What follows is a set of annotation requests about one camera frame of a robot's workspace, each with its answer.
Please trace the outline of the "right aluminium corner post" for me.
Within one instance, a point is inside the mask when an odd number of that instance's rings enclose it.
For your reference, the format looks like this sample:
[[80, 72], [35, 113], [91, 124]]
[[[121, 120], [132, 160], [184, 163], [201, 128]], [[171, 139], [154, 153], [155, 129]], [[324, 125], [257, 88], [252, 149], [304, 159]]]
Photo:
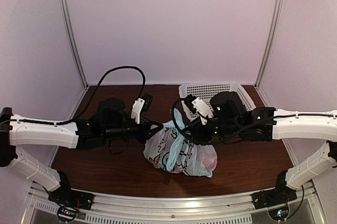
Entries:
[[264, 49], [262, 61], [261, 61], [261, 64], [260, 64], [260, 69], [259, 69], [256, 81], [255, 81], [255, 85], [254, 85], [256, 89], [259, 89], [261, 87], [263, 76], [265, 74], [267, 64], [268, 64], [268, 61], [269, 61], [270, 56], [271, 56], [272, 47], [273, 47], [274, 40], [275, 40], [275, 37], [276, 37], [276, 32], [277, 32], [277, 25], [278, 25], [280, 17], [281, 17], [283, 3], [284, 3], [284, 0], [275, 0], [274, 1], [274, 7], [273, 7], [273, 13], [272, 13], [272, 19], [271, 19], [271, 23], [270, 23], [270, 28], [269, 28], [269, 32], [268, 32], [268, 36], [267, 36], [267, 40], [266, 40], [266, 44], [265, 44], [265, 49]]

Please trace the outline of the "aluminium corner post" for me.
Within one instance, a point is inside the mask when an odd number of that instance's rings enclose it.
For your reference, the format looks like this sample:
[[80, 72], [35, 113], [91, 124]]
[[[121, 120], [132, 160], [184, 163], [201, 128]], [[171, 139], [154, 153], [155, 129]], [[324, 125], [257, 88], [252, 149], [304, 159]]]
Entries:
[[86, 89], [88, 87], [88, 83], [87, 83], [87, 80], [84, 74], [83, 65], [82, 65], [82, 62], [81, 62], [81, 59], [78, 53], [78, 48], [77, 48], [77, 44], [76, 44], [76, 40], [74, 36], [73, 27], [72, 27], [68, 2], [67, 0], [60, 0], [60, 4], [61, 4], [61, 11], [62, 11], [63, 20], [65, 24], [66, 35], [67, 35], [68, 42], [70, 45], [71, 54], [74, 60], [75, 68], [80, 78], [82, 87]]
[[274, 1], [274, 7], [273, 7], [273, 13], [272, 13], [272, 19], [271, 19], [271, 23], [270, 23], [270, 28], [269, 28], [269, 32], [268, 32], [268, 36], [267, 36], [267, 40], [266, 40], [266, 44], [265, 44], [265, 49], [264, 49], [262, 61], [261, 61], [261, 64], [260, 64], [260, 69], [259, 69], [256, 81], [255, 81], [255, 85], [254, 85], [256, 89], [259, 89], [261, 87], [263, 76], [265, 74], [267, 64], [268, 64], [268, 61], [269, 61], [270, 56], [271, 56], [272, 47], [273, 47], [274, 40], [275, 40], [275, 37], [276, 37], [276, 32], [277, 32], [277, 25], [278, 25], [280, 17], [281, 17], [283, 3], [284, 3], [284, 0], [275, 0]]

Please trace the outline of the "aluminium front rail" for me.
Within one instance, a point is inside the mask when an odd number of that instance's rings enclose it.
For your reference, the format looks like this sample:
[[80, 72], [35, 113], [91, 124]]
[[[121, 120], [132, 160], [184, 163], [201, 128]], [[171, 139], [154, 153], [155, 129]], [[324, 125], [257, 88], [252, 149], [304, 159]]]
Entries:
[[90, 210], [73, 223], [277, 223], [271, 215], [289, 207], [285, 223], [326, 223], [315, 186], [307, 182], [297, 199], [257, 209], [251, 192], [207, 197], [149, 198], [93, 194]]

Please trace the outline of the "left aluminium corner post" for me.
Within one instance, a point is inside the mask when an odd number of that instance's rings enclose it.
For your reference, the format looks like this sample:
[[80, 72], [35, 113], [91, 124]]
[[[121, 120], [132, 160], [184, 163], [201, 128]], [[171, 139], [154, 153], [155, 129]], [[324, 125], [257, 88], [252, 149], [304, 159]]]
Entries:
[[87, 83], [87, 80], [84, 74], [83, 65], [82, 65], [82, 62], [81, 62], [81, 59], [78, 53], [78, 48], [77, 48], [77, 44], [76, 44], [76, 40], [74, 36], [73, 27], [72, 27], [68, 2], [67, 0], [60, 0], [60, 4], [61, 4], [61, 11], [62, 11], [63, 20], [65, 24], [66, 35], [67, 35], [68, 42], [70, 45], [71, 54], [74, 60], [75, 68], [80, 78], [82, 87], [86, 89], [88, 87], [88, 83]]

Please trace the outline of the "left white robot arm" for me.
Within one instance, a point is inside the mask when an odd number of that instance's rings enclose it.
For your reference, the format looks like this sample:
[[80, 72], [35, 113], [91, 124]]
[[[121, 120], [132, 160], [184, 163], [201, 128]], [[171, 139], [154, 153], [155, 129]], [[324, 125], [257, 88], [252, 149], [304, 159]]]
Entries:
[[145, 144], [163, 125], [143, 118], [150, 101], [138, 98], [131, 113], [125, 103], [109, 98], [98, 104], [89, 119], [71, 122], [25, 118], [12, 113], [10, 107], [1, 111], [1, 167], [13, 167], [27, 179], [39, 183], [54, 193], [64, 205], [71, 205], [76, 194], [71, 190], [67, 175], [46, 167], [28, 154], [23, 145], [59, 146], [68, 149], [90, 150], [102, 147], [108, 141], [135, 139]]

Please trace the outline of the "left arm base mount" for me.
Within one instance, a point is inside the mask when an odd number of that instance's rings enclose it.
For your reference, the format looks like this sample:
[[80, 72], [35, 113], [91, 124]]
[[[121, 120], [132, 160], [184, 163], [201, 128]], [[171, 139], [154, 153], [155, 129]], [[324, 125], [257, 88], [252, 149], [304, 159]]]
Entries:
[[59, 221], [68, 223], [80, 214], [80, 210], [91, 210], [94, 195], [77, 190], [70, 191], [46, 191], [48, 200], [56, 203], [58, 209], [56, 216]]

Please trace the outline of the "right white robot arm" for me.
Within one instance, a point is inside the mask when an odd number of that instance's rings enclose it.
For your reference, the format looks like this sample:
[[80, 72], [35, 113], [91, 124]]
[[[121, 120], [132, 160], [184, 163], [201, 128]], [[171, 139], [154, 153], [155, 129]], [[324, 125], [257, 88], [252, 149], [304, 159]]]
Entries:
[[321, 139], [324, 144], [299, 165], [277, 177], [270, 192], [273, 203], [282, 203], [290, 191], [336, 167], [336, 111], [298, 112], [274, 107], [247, 110], [235, 92], [223, 91], [214, 95], [209, 104], [188, 95], [183, 98], [187, 108], [199, 117], [182, 130], [188, 140], [199, 145], [233, 144], [240, 141], [272, 141], [285, 138]]

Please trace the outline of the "light blue printed plastic bag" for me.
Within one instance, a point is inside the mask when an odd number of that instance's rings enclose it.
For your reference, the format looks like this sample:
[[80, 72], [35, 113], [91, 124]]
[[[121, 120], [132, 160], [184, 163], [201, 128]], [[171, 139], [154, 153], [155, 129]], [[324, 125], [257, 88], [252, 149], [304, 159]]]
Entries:
[[146, 142], [143, 155], [156, 169], [187, 176], [211, 178], [217, 166], [215, 148], [187, 140], [172, 120]]

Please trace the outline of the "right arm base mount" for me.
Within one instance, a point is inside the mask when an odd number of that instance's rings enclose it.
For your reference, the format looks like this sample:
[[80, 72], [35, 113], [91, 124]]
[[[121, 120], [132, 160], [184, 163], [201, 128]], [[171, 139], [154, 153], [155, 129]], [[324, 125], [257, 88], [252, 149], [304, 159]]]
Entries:
[[262, 190], [251, 195], [254, 208], [266, 208], [269, 217], [274, 221], [285, 221], [290, 215], [289, 202], [297, 199], [296, 191], [290, 190]]

